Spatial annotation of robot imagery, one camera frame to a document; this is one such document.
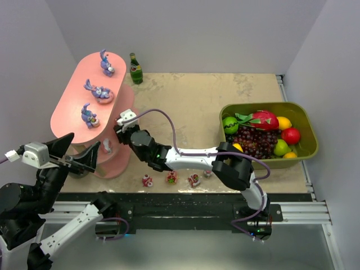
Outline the purple bunny figure toy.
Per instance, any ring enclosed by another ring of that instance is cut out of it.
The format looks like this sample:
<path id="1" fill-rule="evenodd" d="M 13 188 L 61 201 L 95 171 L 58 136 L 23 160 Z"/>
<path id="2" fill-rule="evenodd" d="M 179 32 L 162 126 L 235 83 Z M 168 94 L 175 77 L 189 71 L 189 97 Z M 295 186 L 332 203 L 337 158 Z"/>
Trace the purple bunny figure toy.
<path id="1" fill-rule="evenodd" d="M 115 73 L 115 69 L 112 67 L 112 65 L 109 63 L 107 56 L 105 55 L 106 50 L 102 49 L 100 51 L 100 58 L 101 58 L 101 62 L 100 62 L 100 66 L 101 69 L 103 71 L 103 73 L 108 76 L 108 77 L 112 77 Z"/>

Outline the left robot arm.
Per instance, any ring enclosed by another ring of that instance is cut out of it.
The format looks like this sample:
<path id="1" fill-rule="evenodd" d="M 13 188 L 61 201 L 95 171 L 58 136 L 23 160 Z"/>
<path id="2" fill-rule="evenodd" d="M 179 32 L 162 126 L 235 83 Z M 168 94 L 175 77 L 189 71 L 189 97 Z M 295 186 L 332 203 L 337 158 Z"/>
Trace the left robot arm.
<path id="1" fill-rule="evenodd" d="M 115 202 L 99 192 L 80 214 L 49 238 L 36 242 L 69 173 L 96 170 L 99 141 L 76 155 L 67 155 L 73 133 L 46 143 L 32 142 L 5 154 L 37 169 L 34 185 L 7 183 L 1 187 L 1 269 L 50 269 L 55 256 L 82 230 L 115 213 Z"/>

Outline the pink bunny figure toy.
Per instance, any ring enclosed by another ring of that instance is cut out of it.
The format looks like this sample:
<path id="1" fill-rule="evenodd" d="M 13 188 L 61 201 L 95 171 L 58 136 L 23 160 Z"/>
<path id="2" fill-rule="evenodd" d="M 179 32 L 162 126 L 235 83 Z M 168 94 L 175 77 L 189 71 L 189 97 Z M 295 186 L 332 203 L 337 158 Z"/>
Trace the pink bunny figure toy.
<path id="1" fill-rule="evenodd" d="M 213 172 L 212 172 L 211 170 L 205 170 L 205 171 L 204 171 L 204 176 L 205 176 L 206 178 L 211 177 L 212 174 L 213 174 Z"/>

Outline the small purple bunny cupcake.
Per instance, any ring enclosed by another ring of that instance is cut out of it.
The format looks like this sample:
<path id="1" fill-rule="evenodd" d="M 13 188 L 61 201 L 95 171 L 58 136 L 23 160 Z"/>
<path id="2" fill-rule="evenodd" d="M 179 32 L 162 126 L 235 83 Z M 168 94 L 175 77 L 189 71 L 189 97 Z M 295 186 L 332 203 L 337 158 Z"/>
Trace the small purple bunny cupcake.
<path id="1" fill-rule="evenodd" d="M 97 118 L 97 114 L 88 110 L 90 103 L 85 103 L 81 109 L 81 118 L 85 122 L 88 129 L 97 128 L 100 126 L 100 120 Z"/>

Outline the pink white cake toy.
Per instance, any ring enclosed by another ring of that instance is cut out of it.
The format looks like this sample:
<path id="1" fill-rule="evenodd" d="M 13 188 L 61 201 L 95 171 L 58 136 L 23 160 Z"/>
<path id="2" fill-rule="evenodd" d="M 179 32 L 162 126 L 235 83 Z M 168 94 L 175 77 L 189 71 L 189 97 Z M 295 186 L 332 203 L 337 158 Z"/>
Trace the pink white cake toy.
<path id="1" fill-rule="evenodd" d="M 102 141 L 102 151 L 104 154 L 106 155 L 109 155 L 112 153 L 112 143 L 111 141 L 108 139 L 108 138 L 105 138 L 103 141 Z"/>

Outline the purple bunny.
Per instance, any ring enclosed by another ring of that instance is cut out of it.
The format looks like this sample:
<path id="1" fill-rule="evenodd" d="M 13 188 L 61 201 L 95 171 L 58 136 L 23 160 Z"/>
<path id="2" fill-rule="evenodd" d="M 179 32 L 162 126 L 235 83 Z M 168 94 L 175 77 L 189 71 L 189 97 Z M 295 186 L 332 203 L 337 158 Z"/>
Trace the purple bunny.
<path id="1" fill-rule="evenodd" d="M 85 81 L 84 88 L 91 92 L 92 96 L 100 105 L 110 104 L 114 99 L 114 93 L 111 89 L 92 85 L 89 79 Z"/>

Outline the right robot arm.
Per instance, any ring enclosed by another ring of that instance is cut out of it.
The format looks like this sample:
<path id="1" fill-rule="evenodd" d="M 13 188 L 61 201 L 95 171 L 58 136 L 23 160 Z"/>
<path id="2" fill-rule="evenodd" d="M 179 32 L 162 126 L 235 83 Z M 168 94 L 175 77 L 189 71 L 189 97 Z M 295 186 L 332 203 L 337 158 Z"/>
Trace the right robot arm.
<path id="1" fill-rule="evenodd" d="M 128 145 L 138 159 L 155 171 L 178 171 L 180 169 L 209 170 L 228 188 L 240 191 L 251 210 L 250 216 L 243 220 L 265 215 L 269 212 L 267 194 L 262 190 L 254 175 L 253 162 L 269 167 L 262 161 L 243 154 L 227 142 L 207 149 L 180 150 L 175 146 L 157 143 L 147 130 L 141 130 L 138 124 L 131 127 L 117 124 L 114 132 L 118 141 Z"/>

